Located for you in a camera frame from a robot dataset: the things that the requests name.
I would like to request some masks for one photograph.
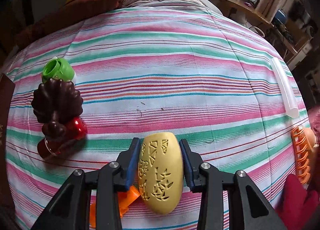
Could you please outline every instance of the silver screw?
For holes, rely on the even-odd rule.
[[[204,162],[204,163],[201,164],[201,167],[204,168],[204,169],[209,169],[211,166],[210,166],[209,163]]]
[[[112,162],[109,163],[109,166],[110,166],[110,167],[113,167],[113,168],[116,168],[116,167],[119,166],[119,163],[116,162],[116,161],[112,161]]]
[[[244,177],[246,175],[243,170],[238,170],[237,174],[238,174],[239,177]]]
[[[82,170],[81,169],[76,169],[74,172],[73,172],[73,175],[76,175],[76,176],[80,176],[82,174]]]

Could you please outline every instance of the white plastic tube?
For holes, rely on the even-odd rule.
[[[299,117],[299,109],[296,98],[294,97],[292,87],[289,83],[288,77],[278,58],[272,58],[270,61],[273,72],[275,73],[277,83],[280,87],[282,99],[284,101],[285,112],[292,118]]]

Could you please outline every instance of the striped bed sheet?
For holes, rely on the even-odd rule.
[[[88,137],[68,159],[44,161],[36,149],[42,125],[30,103],[54,56],[76,72]],[[281,60],[292,85],[296,119],[285,115],[272,57]],[[82,21],[19,52],[7,75],[16,84],[7,171],[22,229],[31,228],[74,169],[99,169],[133,137],[159,131],[186,138],[192,151],[222,171],[245,170],[276,206],[286,176],[295,172],[290,130],[309,126],[297,84],[276,50],[245,27],[188,2],[154,2]],[[137,200],[122,226],[196,229],[200,201],[200,194],[184,187],[177,208],[160,216]],[[228,229],[226,193],[224,216]]]

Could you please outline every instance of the brown shell-shaped object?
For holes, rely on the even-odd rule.
[[[47,140],[61,140],[66,133],[63,124],[80,116],[83,99],[73,82],[50,78],[33,92],[31,106]]]

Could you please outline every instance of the orange plastic object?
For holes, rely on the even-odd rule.
[[[131,205],[139,196],[140,192],[134,186],[131,186],[127,192],[118,192],[119,212],[121,218],[129,210],[129,205]],[[90,205],[89,223],[92,228],[96,228],[95,202]]]
[[[313,152],[308,138],[306,137],[303,128],[295,127],[291,130],[291,139],[293,143],[294,157],[296,163],[296,175],[301,184],[308,182],[310,178],[310,166],[308,155]]]

